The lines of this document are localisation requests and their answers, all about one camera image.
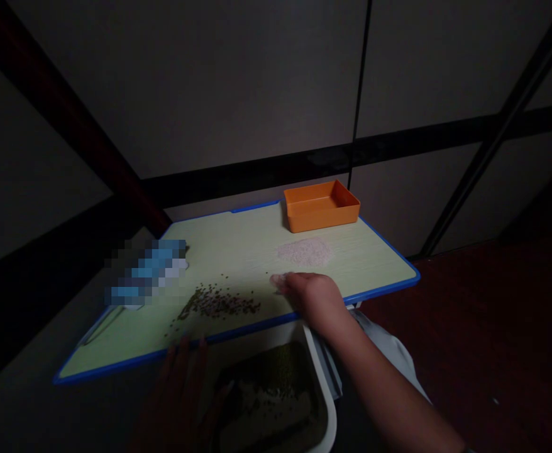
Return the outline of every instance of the rice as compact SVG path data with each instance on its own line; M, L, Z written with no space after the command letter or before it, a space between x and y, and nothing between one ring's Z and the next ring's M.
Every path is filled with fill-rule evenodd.
M324 267L333 257L331 247L319 237L280 245L276 253L279 259L301 267Z

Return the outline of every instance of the orange plastic box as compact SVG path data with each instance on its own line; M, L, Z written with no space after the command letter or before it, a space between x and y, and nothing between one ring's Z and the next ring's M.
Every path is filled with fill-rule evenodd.
M354 223L360 202L339 180L284 191L292 233Z

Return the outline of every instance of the dark brown floor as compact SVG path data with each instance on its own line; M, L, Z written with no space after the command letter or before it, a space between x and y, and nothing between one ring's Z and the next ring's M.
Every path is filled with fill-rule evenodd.
M552 239L415 265L417 286L361 310L402 340L435 406L477 452L552 452Z

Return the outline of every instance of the hand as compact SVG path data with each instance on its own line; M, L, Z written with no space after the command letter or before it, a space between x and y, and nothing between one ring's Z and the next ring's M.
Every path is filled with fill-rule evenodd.
M290 272L270 279L307 324L324 338L343 332L353 321L337 284L325 275Z
M198 425L196 417L207 364L204 338L190 379L186 382L188 357L189 338L184 336L177 354L174 345L167 352L157 383L144 404L130 452L191 453L202 451L209 445L231 386L216 393L210 409Z

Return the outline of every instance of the tabletop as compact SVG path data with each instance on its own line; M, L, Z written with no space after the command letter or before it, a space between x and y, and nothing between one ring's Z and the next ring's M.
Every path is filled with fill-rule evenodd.
M322 267L300 267L279 259L280 245L320 238L332 250ZM176 222L163 239L185 240L190 267L138 311L116 311L85 345L69 357L54 382L72 383L163 357L173 341L187 333L209 343L296 319L288 301L269 283L272 274L318 272L329 275L346 304L416 284L418 271L363 219L303 233L287 228L284 201ZM246 313L206 316L181 313L199 288L251 301Z

